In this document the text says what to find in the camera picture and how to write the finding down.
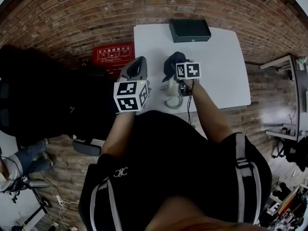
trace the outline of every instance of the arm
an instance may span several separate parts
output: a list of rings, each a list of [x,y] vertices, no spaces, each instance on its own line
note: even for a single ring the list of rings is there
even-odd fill
[[[128,145],[136,112],[123,112],[116,116],[115,122],[103,145],[102,153],[120,159]]]
[[[186,80],[185,83],[191,89],[193,81]],[[219,111],[199,81],[195,80],[192,90],[193,100],[204,133],[209,140],[220,143],[233,133],[226,117]]]

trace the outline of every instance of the jeans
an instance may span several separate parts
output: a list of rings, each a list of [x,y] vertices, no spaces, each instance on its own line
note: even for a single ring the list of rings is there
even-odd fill
[[[33,161],[35,157],[42,154],[46,149],[45,141],[39,141],[36,144],[23,148],[15,154],[23,167],[23,175],[41,172],[51,166],[50,161],[47,159]]]

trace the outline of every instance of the desk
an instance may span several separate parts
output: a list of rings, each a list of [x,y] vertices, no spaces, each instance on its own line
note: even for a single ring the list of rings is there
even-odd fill
[[[187,59],[201,63],[201,85],[218,108],[246,106],[251,103],[246,66],[240,43],[233,31],[210,27],[208,42],[173,43],[169,24],[138,25],[134,27],[135,55],[144,56],[148,65],[151,93],[143,112],[158,110],[177,114],[187,112],[188,97],[180,109],[165,106],[168,98],[160,89],[165,60],[180,51]],[[190,111],[196,111],[192,100]]]
[[[295,125],[283,124],[283,127],[291,128],[296,130],[296,135],[286,135],[272,131],[265,131],[266,134],[285,138],[293,141],[300,141],[308,131],[308,113],[306,110],[306,91],[308,90],[308,75],[306,70],[299,70],[296,64],[296,57],[292,54],[288,54],[285,57],[277,59],[275,61],[266,63],[260,66],[260,69],[275,66],[288,62],[290,65],[290,70],[295,82],[295,97],[296,97],[296,119],[297,123]]]

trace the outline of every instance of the black t-shirt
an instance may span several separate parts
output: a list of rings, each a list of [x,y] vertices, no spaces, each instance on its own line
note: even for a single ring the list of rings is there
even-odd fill
[[[271,172],[264,157],[245,139],[246,158],[256,164],[260,175],[262,210],[270,195]],[[92,231],[91,193],[109,177],[124,231],[144,230],[163,201],[175,195],[189,198],[209,217],[236,222],[235,145],[235,134],[217,144],[174,115],[158,111],[139,115],[123,160],[116,162],[104,154],[98,164],[89,166],[79,203],[82,220]],[[255,189],[245,190],[247,194],[255,198]],[[115,229],[107,190],[98,191],[94,213],[97,230]]]

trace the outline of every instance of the shirt logo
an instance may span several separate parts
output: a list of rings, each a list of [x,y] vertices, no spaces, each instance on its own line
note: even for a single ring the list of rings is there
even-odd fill
[[[124,173],[125,169],[127,169],[127,167],[116,170],[115,172],[118,172],[118,173],[117,173],[117,175],[114,174],[114,177],[117,178],[117,177],[127,175],[127,172]]]

